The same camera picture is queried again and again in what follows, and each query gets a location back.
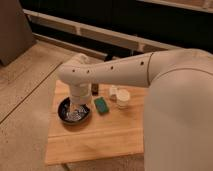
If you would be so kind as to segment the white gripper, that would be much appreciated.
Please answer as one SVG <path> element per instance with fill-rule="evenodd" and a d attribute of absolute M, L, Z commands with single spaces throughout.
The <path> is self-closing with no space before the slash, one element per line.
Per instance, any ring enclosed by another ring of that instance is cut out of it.
<path fill-rule="evenodd" d="M 69 91 L 70 91 L 70 100 L 75 105 L 83 105 L 91 101 L 90 84 L 70 85 Z"/>

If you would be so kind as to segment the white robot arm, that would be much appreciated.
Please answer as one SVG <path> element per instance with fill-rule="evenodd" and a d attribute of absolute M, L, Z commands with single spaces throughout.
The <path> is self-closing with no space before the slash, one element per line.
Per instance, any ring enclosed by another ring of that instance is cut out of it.
<path fill-rule="evenodd" d="M 146 87 L 145 171 L 213 171 L 213 54 L 156 51 L 90 64 L 77 54 L 59 68 L 74 104 L 86 104 L 91 83 Z"/>

